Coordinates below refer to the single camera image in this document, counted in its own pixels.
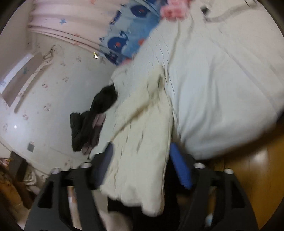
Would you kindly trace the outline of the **cream padded jacket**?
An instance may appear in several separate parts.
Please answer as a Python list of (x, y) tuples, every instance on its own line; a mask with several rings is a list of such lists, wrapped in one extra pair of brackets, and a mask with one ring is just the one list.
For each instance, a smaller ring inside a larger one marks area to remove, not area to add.
[(150, 217), (164, 210), (164, 177), (173, 125), (165, 90), (165, 71), (157, 66), (115, 112), (113, 157), (100, 190), (125, 206), (139, 206)]

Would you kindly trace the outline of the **black garment pile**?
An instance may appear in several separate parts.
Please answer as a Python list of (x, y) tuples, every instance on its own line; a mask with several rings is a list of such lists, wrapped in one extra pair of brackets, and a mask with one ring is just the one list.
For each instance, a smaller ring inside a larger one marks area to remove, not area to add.
[(91, 107), (84, 113), (71, 113), (71, 142), (75, 152), (90, 154), (98, 145), (105, 112), (116, 102), (118, 93), (114, 84), (106, 86), (95, 95)]

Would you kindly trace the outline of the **person's brown hair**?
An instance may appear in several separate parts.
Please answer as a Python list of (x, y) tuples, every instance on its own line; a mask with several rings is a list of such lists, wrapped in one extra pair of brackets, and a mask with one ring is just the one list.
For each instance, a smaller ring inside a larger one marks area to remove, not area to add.
[(1, 230), (24, 230), (32, 204), (25, 185), (1, 166)]

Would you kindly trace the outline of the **white bed sheet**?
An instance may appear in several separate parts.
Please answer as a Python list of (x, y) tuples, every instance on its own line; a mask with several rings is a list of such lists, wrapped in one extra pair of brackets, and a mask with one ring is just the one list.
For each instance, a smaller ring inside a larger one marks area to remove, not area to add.
[(119, 103), (154, 70), (168, 71), (175, 132), (197, 160), (257, 139), (283, 113), (283, 35), (259, 1), (194, 1), (183, 21), (162, 21), (111, 83), (101, 152), (114, 135)]

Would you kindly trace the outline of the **pink star curtain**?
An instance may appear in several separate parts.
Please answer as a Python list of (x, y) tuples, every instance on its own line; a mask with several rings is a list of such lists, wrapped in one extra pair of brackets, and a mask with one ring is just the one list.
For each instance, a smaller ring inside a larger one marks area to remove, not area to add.
[(100, 48), (116, 12), (128, 1), (53, 0), (33, 1), (28, 28), (80, 46), (91, 52)]

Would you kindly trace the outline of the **blue whale pattern quilt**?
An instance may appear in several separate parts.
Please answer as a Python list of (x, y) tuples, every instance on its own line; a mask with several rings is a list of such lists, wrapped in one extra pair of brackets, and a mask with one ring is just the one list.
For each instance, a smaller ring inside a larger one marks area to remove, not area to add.
[(129, 1), (122, 4), (100, 38), (100, 55), (118, 66), (131, 59), (159, 24), (160, 9), (167, 1)]

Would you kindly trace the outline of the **pink floral cloth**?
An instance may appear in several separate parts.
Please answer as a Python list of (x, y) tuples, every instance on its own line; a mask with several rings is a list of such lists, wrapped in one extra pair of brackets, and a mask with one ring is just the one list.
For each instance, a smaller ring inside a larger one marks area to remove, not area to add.
[(167, 1), (160, 9), (160, 16), (168, 21), (184, 20), (189, 14), (191, 2), (191, 0)]

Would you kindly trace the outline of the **wall air conditioner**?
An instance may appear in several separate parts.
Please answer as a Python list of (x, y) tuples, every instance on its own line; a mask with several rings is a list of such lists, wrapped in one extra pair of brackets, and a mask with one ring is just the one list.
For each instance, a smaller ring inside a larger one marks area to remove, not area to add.
[(13, 68), (7, 73), (1, 82), (1, 97), (9, 107), (13, 104), (20, 90), (28, 79), (42, 64), (43, 55), (27, 53)]

